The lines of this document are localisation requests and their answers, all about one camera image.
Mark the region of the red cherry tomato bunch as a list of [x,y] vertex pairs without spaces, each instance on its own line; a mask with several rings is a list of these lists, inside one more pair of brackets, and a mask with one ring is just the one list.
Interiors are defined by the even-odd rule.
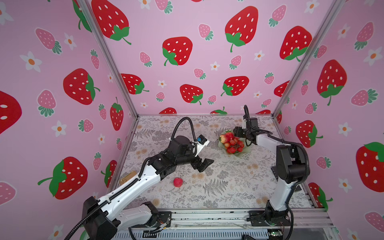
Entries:
[[245,144],[243,141],[239,139],[231,140],[230,142],[227,142],[224,144],[224,147],[226,149],[226,152],[230,155],[242,153],[245,147]]

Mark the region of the red fake strawberry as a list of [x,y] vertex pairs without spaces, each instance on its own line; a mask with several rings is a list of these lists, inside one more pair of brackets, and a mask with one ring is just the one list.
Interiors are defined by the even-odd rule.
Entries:
[[235,139],[235,136],[232,132],[228,132],[226,133],[226,138],[227,138],[227,141],[230,142],[231,140]]

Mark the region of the pink red fake fruit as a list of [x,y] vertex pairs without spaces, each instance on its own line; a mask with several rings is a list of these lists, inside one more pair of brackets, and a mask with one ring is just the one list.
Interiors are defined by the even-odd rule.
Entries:
[[173,182],[174,187],[176,187],[176,188],[180,188],[183,185],[183,183],[184,183],[184,181],[181,178],[175,178],[174,182]]

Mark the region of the yellow red fake peach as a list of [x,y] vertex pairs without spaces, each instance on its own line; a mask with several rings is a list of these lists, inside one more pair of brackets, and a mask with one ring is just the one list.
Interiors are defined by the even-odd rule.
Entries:
[[219,136],[219,142],[222,144],[225,144],[229,141],[228,137],[226,135],[220,135]]

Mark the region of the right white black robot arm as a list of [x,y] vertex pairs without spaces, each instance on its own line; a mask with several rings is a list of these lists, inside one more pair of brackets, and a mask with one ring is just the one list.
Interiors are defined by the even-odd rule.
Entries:
[[300,143],[288,142],[273,136],[273,133],[258,127],[258,119],[251,118],[244,106],[243,126],[234,128],[234,135],[246,139],[247,144],[263,147],[276,155],[274,173],[277,186],[261,214],[249,213],[247,218],[253,226],[276,226],[284,221],[294,224],[293,211],[289,202],[297,186],[310,174],[309,157]]

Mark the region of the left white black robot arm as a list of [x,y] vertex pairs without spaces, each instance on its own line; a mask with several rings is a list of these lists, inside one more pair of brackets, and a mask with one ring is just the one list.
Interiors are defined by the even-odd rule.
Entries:
[[95,199],[88,198],[83,205],[82,219],[67,234],[69,240],[75,232],[84,227],[91,240],[110,240],[116,233],[127,228],[133,234],[132,227],[144,225],[151,228],[151,235],[164,230],[168,221],[162,221],[159,211],[151,203],[146,202],[140,207],[130,209],[127,214],[124,208],[137,196],[148,188],[162,181],[175,172],[177,166],[191,165],[200,173],[204,172],[214,160],[199,157],[201,150],[209,144],[203,136],[192,134],[189,140],[184,136],[177,136],[179,126],[187,121],[192,126],[189,117],[183,117],[175,126],[168,147],[158,154],[144,160],[138,174],[114,191]]

